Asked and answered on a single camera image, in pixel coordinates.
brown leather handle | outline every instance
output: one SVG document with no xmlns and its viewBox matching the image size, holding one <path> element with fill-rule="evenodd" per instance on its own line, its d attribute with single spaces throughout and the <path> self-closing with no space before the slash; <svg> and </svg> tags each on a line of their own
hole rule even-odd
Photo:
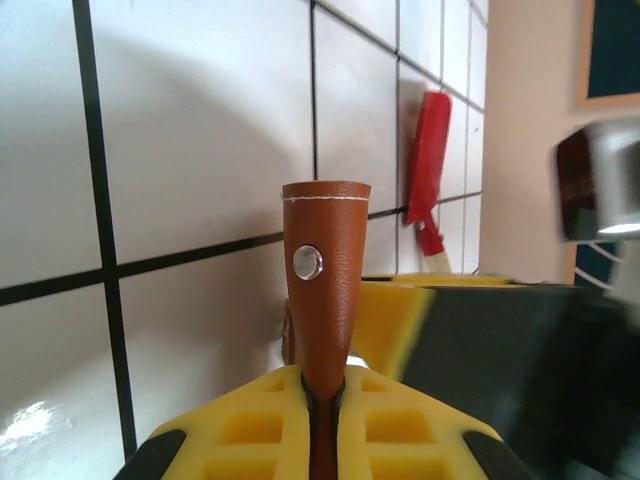
<svg viewBox="0 0 640 480">
<path fill-rule="evenodd" d="M 309 478 L 332 480 L 338 475 L 334 401 L 353 334 L 371 187 L 309 182 L 282 191 L 295 357 L 313 400 Z"/>
</svg>

red object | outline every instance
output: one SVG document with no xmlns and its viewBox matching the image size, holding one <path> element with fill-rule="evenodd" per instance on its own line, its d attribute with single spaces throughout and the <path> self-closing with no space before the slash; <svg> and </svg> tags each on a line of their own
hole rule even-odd
<svg viewBox="0 0 640 480">
<path fill-rule="evenodd" d="M 409 169 L 407 225 L 424 222 L 418 244 L 426 256 L 444 252 L 431 211 L 436 206 L 451 121 L 451 98 L 445 93 L 425 92 L 422 98 Z"/>
</svg>

metal rivet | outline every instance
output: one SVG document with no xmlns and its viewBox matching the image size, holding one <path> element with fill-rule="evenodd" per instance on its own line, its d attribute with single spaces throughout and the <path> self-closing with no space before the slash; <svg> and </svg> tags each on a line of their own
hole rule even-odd
<svg viewBox="0 0 640 480">
<path fill-rule="evenodd" d="M 302 280 L 316 278 L 323 266 L 322 255 L 311 245 L 303 245 L 293 254 L 293 271 Z"/>
</svg>

yellow foam pad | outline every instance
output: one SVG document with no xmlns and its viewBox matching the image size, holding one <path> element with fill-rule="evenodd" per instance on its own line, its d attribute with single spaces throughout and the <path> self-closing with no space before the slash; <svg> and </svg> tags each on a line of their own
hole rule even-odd
<svg viewBox="0 0 640 480">
<path fill-rule="evenodd" d="M 432 274 L 412 273 L 400 274 L 393 277 L 393 282 L 404 283 L 416 287 L 497 287 L 510 285 L 509 277 L 495 275 L 457 275 L 457 274 Z"/>
<path fill-rule="evenodd" d="M 283 367 L 158 428 L 187 437 L 164 480 L 307 479 L 309 413 L 297 366 Z M 340 480 L 486 480 L 462 434 L 493 429 L 371 370 L 348 366 Z"/>
<path fill-rule="evenodd" d="M 398 379 L 435 292 L 391 282 L 362 282 L 352 344 L 369 367 Z"/>
<path fill-rule="evenodd" d="M 284 367 L 158 428 L 187 434 L 163 480 L 308 478 L 309 413 L 300 369 Z"/>
<path fill-rule="evenodd" d="M 480 480 L 462 437 L 488 425 L 371 370 L 349 366 L 338 424 L 340 480 Z"/>
</svg>

white stitching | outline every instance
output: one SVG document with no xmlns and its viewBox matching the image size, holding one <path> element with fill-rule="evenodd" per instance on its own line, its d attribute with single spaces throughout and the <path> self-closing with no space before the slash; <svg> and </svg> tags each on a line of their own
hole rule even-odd
<svg viewBox="0 0 640 480">
<path fill-rule="evenodd" d="M 366 197 L 337 197 L 337 196 L 316 196 L 316 197 L 282 197 L 285 202 L 295 202 L 296 200 L 360 200 L 367 202 Z"/>
</svg>

